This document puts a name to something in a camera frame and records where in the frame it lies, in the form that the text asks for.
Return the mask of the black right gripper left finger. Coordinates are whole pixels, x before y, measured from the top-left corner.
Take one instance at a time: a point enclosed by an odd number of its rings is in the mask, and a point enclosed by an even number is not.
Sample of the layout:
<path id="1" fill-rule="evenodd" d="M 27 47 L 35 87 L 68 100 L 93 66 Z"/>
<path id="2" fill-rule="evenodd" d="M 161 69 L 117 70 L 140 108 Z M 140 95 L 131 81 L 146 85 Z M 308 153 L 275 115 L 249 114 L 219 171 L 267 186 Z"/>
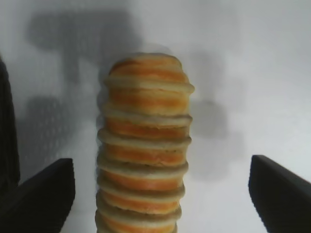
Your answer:
<path id="1" fill-rule="evenodd" d="M 0 200 L 2 233 L 59 233 L 75 199 L 73 160 L 62 158 Z"/>

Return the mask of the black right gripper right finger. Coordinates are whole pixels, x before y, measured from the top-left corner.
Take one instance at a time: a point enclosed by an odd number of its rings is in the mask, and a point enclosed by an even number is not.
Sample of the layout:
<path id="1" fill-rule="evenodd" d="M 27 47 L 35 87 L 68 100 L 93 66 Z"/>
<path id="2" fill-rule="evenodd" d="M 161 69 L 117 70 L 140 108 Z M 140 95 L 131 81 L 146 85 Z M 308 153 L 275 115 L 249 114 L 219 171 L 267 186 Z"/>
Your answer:
<path id="1" fill-rule="evenodd" d="M 310 182 L 264 155 L 254 155 L 248 189 L 267 232 L 311 231 Z"/>

